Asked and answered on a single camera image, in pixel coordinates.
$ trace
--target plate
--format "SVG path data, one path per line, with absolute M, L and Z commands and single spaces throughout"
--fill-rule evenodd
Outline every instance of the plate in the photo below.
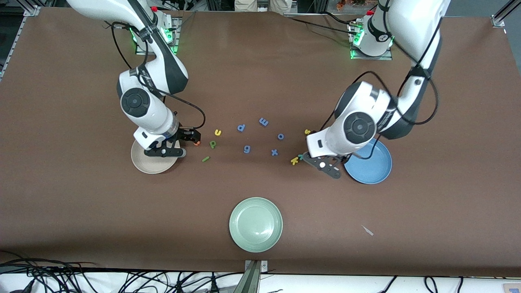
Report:
M 177 157 L 149 157 L 145 155 L 144 151 L 139 143 L 134 140 L 130 150 L 130 157 L 134 166 L 143 173 L 159 174 L 170 169 L 177 161 Z
M 356 153 L 361 157 L 368 157 L 371 149 L 375 145 L 376 139 L 371 139 L 367 145 Z M 373 156 L 367 160 L 352 155 L 349 161 L 344 164 L 348 174 L 358 182 L 364 184 L 377 184 L 384 181 L 391 173 L 392 159 L 389 150 L 383 143 L 378 141 L 373 152 Z
M 272 248 L 282 234 L 282 215 L 265 198 L 241 201 L 230 216 L 230 234 L 235 243 L 248 252 Z

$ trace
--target green plate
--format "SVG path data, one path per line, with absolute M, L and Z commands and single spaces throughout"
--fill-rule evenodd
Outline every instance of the green plate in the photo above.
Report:
M 279 241 L 282 215 L 267 199 L 245 199 L 231 212 L 230 234 L 233 241 L 246 251 L 266 251 Z

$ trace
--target small paper scrap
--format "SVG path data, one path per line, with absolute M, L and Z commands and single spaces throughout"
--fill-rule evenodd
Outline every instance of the small paper scrap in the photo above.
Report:
M 367 232 L 369 235 L 373 236 L 374 233 L 371 232 L 371 230 L 367 229 L 366 227 L 364 227 L 364 225 L 361 225 L 364 229 L 365 229 L 365 232 Z

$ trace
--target beige plate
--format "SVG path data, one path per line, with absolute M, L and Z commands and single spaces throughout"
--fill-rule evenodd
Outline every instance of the beige plate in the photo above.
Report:
M 179 147 L 179 140 L 176 141 L 175 147 Z M 177 161 L 176 157 L 149 157 L 143 152 L 144 149 L 134 140 L 130 150 L 130 157 L 134 166 L 143 173 L 159 174 L 170 169 Z

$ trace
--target blue plate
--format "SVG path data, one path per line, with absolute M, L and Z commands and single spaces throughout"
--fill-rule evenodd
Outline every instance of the blue plate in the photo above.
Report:
M 376 139 L 371 139 L 366 146 L 356 153 L 361 157 L 368 157 L 371 154 L 371 149 L 373 145 L 375 145 L 375 142 Z M 391 173 L 391 154 L 386 146 L 378 141 L 373 156 L 370 159 L 363 160 L 352 155 L 349 161 L 344 164 L 344 167 L 348 174 L 358 182 L 364 184 L 380 183 Z

